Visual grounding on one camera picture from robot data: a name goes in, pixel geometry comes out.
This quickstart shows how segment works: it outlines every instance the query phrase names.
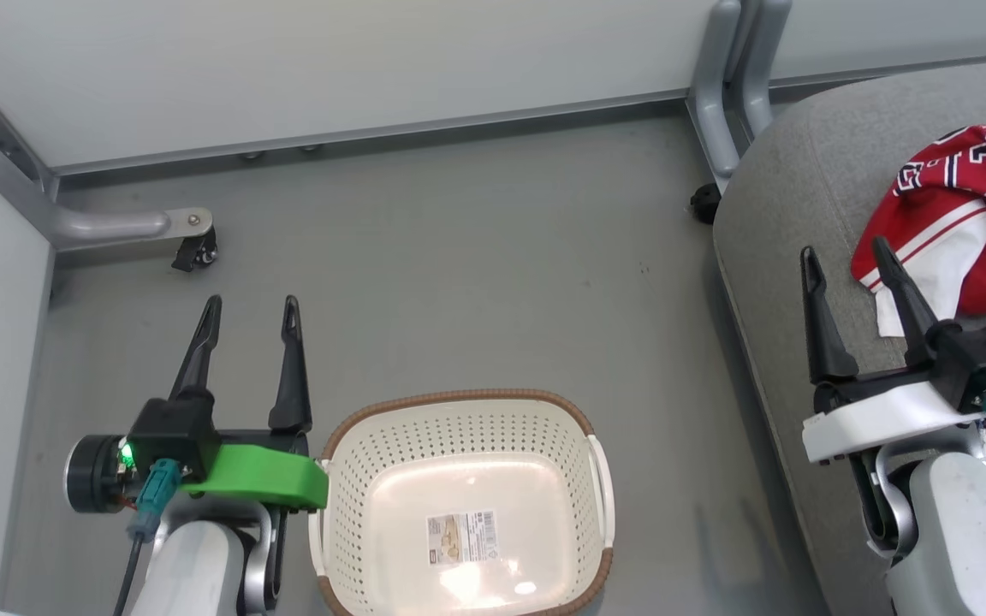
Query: gray floor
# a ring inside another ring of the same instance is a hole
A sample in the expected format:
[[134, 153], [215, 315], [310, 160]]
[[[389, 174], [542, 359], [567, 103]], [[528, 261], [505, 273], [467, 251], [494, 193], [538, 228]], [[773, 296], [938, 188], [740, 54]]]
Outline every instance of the gray floor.
[[[264, 426], [282, 300], [294, 293], [313, 452], [373, 402], [552, 390], [588, 414], [614, 473], [615, 566], [588, 613], [824, 613], [711, 295], [709, 228], [684, 210], [707, 173], [686, 118], [669, 111], [339, 145], [253, 167], [188, 164], [65, 192], [94, 210], [209, 207], [222, 256], [192, 275], [168, 258], [60, 272], [4, 607], [109, 612], [127, 516], [67, 509], [68, 449], [86, 433], [124, 432], [146, 398], [164, 395], [211, 293], [224, 301], [216, 424]], [[289, 527], [277, 613], [324, 615], [305, 519]]]

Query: cable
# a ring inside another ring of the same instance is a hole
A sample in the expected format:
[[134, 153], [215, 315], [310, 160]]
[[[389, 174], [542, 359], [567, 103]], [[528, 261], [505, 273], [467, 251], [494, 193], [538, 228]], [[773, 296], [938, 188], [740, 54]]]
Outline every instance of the cable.
[[132, 589], [132, 580], [136, 577], [136, 566], [140, 564], [140, 550], [144, 547], [144, 536], [136, 535], [132, 541], [132, 553], [128, 555], [128, 566], [124, 570], [124, 581], [121, 582], [121, 594], [116, 598], [113, 616], [122, 616], [124, 606], [128, 603], [128, 592]]
[[122, 504], [122, 506], [130, 508], [132, 511], [139, 511], [140, 508], [136, 506], [131, 500], [127, 499], [125, 495], [117, 495], [116, 499]]
[[144, 543], [154, 541], [154, 533], [162, 523], [162, 511], [169, 499], [181, 486], [181, 465], [172, 459], [160, 459], [151, 466], [144, 481], [144, 488], [136, 496], [132, 507], [136, 512], [128, 522], [128, 538], [132, 539], [132, 553], [128, 556], [128, 568], [124, 572], [121, 594], [116, 598], [113, 616], [122, 616], [128, 592], [132, 589], [132, 578], [136, 576], [136, 566], [140, 563], [140, 549]]

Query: white stripe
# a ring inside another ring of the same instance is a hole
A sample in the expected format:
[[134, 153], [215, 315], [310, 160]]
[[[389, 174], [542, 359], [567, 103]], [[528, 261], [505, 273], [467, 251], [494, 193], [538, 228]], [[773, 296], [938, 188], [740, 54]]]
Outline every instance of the white stripe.
[[[983, 199], [976, 198], [970, 200], [970, 202], [963, 203], [958, 207], [955, 207], [954, 210], [950, 210], [946, 215], [942, 216], [942, 218], [939, 218], [938, 221], [932, 222], [930, 226], [923, 231], [920, 231], [920, 233], [915, 235], [915, 237], [912, 238], [911, 241], [907, 242], [906, 245], [901, 246], [900, 249], [896, 251], [896, 257], [903, 262], [905, 258], [911, 256], [917, 248], [929, 241], [930, 238], [942, 233], [943, 230], [946, 230], [946, 227], [950, 227], [955, 222], [961, 221], [962, 218], [969, 216], [976, 210], [986, 210], [986, 205], [983, 203]], [[868, 274], [865, 274], [865, 276], [859, 278], [859, 281], [866, 287], [869, 287], [869, 285], [873, 284], [873, 281], [876, 281], [877, 278], [880, 277], [881, 274], [877, 272], [877, 268], [874, 266]], [[870, 291], [876, 293], [880, 288], [881, 282], [878, 281], [876, 286], [870, 288]]]

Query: green led light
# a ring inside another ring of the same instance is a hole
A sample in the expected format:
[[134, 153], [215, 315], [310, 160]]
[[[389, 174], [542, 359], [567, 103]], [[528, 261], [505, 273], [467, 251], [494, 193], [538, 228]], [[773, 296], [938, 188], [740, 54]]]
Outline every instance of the green led light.
[[128, 468], [132, 468], [136, 465], [136, 459], [132, 455], [132, 445], [129, 443], [125, 443], [124, 446], [121, 447], [121, 464]]

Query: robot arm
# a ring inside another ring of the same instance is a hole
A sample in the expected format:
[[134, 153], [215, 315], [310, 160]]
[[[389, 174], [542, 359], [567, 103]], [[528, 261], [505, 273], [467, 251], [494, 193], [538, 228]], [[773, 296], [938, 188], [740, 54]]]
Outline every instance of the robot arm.
[[[936, 323], [884, 238], [877, 266], [893, 292], [906, 367], [860, 375], [802, 251], [806, 343], [815, 414], [802, 438], [813, 463], [852, 466], [866, 537], [888, 561], [900, 616], [986, 616], [986, 328]], [[926, 453], [891, 469], [896, 456]]]
[[284, 362], [268, 429], [212, 424], [208, 366], [222, 307], [219, 296], [208, 299], [168, 399], [149, 400], [127, 435], [82, 437], [68, 456], [63, 491], [75, 511], [138, 510], [116, 616], [138, 543], [149, 541], [147, 581], [132, 613], [271, 612], [287, 516], [325, 506], [329, 479], [306, 447], [312, 413], [298, 301], [288, 296], [284, 306]]

